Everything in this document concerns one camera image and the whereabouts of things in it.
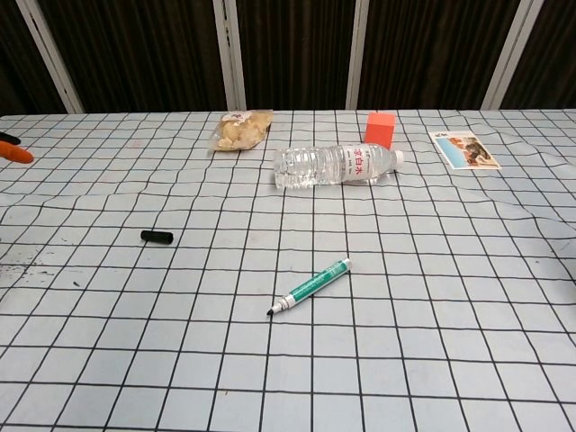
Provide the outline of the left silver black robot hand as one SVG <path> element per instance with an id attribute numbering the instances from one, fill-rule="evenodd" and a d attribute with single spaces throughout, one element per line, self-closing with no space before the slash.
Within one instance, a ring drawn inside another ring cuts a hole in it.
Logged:
<path id="1" fill-rule="evenodd" d="M 30 164 L 34 160 L 32 153 L 20 147 L 21 140 L 6 132 L 0 132 L 0 156 L 9 161 Z"/>

